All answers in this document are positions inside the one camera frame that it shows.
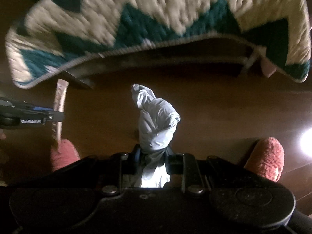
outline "bolt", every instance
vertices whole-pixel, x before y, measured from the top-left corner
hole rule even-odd
[[[204,189],[199,185],[191,185],[188,187],[188,191],[194,194],[201,194],[204,191]]]
[[[107,185],[102,188],[102,192],[105,195],[114,195],[117,193],[117,191],[118,191],[118,188],[114,185]]]
[[[141,199],[146,200],[149,196],[146,194],[140,194],[139,196]]]
[[[120,153],[120,159],[122,161],[127,160],[128,159],[128,155],[129,155],[128,153],[122,152],[122,153]]]

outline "wooden floor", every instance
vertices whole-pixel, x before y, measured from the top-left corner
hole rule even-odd
[[[52,106],[57,78],[30,89],[12,85],[4,49],[4,36],[13,20],[32,3],[1,0],[0,95],[37,105]],[[63,137],[71,140],[82,157],[131,151],[137,143],[139,112],[130,86],[150,87],[169,101],[181,116],[172,141],[175,152],[189,152],[198,159],[217,155],[244,163],[254,142],[268,136],[280,140],[285,167],[280,182],[297,198],[303,213],[312,213],[312,157],[302,153],[300,137],[312,128],[312,77],[296,84],[274,74],[237,78],[217,65],[180,68],[131,69],[97,76],[94,90],[68,89]],[[3,166],[8,183],[51,171],[51,127],[6,131],[0,148],[10,157]]]

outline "zigzag pattern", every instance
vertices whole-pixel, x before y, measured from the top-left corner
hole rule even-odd
[[[28,76],[15,78],[18,84],[27,85],[47,73],[57,73],[64,64],[88,53],[141,45],[146,40],[160,43],[189,38],[212,31],[233,34],[256,45],[266,46],[267,57],[272,62],[296,79],[306,76],[309,54],[301,55],[305,60],[304,65],[286,65],[289,50],[294,48],[294,44],[292,35],[288,37],[289,22],[283,19],[287,13],[285,11],[275,15],[272,22],[245,30],[244,16],[247,13],[242,14],[241,10],[253,8],[252,4],[244,3],[245,0],[241,0],[240,6],[239,0],[235,0],[235,3],[232,0],[194,0],[200,2],[197,5],[190,1],[165,0],[166,6],[161,10],[153,6],[160,6],[162,0],[106,1],[96,1],[103,6],[96,7],[95,0],[41,0],[19,22],[16,32],[8,34],[8,39],[12,40],[8,49],[21,54],[28,68]],[[184,13],[191,14],[184,19]]]

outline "crumpled plastic bag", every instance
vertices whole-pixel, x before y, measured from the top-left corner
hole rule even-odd
[[[180,116],[170,103],[155,96],[154,92],[139,84],[132,86],[132,99],[141,109],[138,122],[139,142],[145,154],[141,179],[135,187],[163,187],[170,181],[163,163],[165,148],[172,140]]]

